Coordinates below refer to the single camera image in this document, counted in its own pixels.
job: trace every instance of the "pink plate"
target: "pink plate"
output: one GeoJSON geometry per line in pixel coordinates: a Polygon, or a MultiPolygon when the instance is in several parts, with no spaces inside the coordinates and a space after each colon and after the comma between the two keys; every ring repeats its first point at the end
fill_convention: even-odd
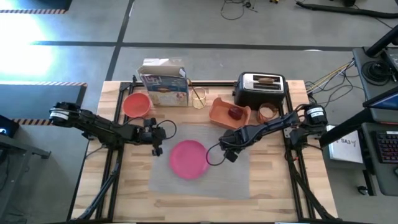
{"type": "Polygon", "coordinates": [[[170,154],[170,167],[179,177],[193,180],[202,176],[207,168],[206,148],[197,141],[178,143],[170,154]]]}

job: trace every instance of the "wooden tabletop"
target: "wooden tabletop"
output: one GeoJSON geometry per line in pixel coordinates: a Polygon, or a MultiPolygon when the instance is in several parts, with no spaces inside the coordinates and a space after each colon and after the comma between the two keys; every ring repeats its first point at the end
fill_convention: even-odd
{"type": "MultiPolygon", "coordinates": [[[[104,82],[97,114],[113,120],[120,82],[104,82]]],[[[293,107],[308,103],[304,82],[289,81],[293,107]]],[[[178,124],[212,126],[209,110],[213,100],[222,97],[233,102],[231,87],[205,87],[208,92],[206,107],[152,107],[147,117],[158,122],[171,119],[178,124]]],[[[143,87],[134,92],[146,93],[143,87]]],[[[254,115],[251,124],[258,124],[254,115]]],[[[309,140],[318,145],[318,141],[309,140]]],[[[98,141],[90,142],[88,153],[99,148],[98,141]]],[[[249,200],[226,200],[150,192],[148,181],[152,167],[151,146],[127,144],[119,180],[118,196],[114,210],[115,222],[275,222],[297,221],[292,186],[287,161],[284,159],[284,142],[280,131],[262,138],[251,147],[249,200]]],[[[337,216],[335,203],[323,162],[322,152],[311,147],[303,150],[310,188],[320,203],[333,216],[337,216]]],[[[106,160],[106,149],[92,154],[85,161],[72,217],[78,217],[98,193],[106,160]]],[[[303,209],[307,214],[304,195],[300,191],[303,209]]],[[[108,211],[106,197],[103,212],[108,211]]]]}

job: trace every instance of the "computer screen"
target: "computer screen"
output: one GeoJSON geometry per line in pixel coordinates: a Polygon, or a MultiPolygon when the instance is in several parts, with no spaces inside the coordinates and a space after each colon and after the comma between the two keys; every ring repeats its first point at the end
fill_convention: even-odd
{"type": "Polygon", "coordinates": [[[385,96],[380,100],[376,100],[370,103],[368,107],[386,110],[398,110],[398,93],[393,93],[390,96],[385,96]]]}
{"type": "Polygon", "coordinates": [[[18,128],[19,124],[0,115],[0,134],[13,138],[18,128]]]}

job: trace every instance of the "red fruit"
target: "red fruit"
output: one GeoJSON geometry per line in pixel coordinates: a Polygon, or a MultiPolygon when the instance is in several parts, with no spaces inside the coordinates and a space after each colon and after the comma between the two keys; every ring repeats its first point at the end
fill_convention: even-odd
{"type": "Polygon", "coordinates": [[[243,115],[243,110],[241,108],[233,106],[228,110],[228,115],[235,120],[240,120],[243,115]]]}

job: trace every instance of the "black toaster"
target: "black toaster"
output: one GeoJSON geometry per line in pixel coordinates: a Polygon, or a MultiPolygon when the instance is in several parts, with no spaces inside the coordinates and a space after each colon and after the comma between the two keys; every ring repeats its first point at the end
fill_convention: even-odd
{"type": "Polygon", "coordinates": [[[261,72],[240,74],[234,87],[232,95],[235,104],[249,106],[252,110],[258,110],[263,103],[271,103],[278,108],[288,89],[286,79],[282,75],[261,72]]]}

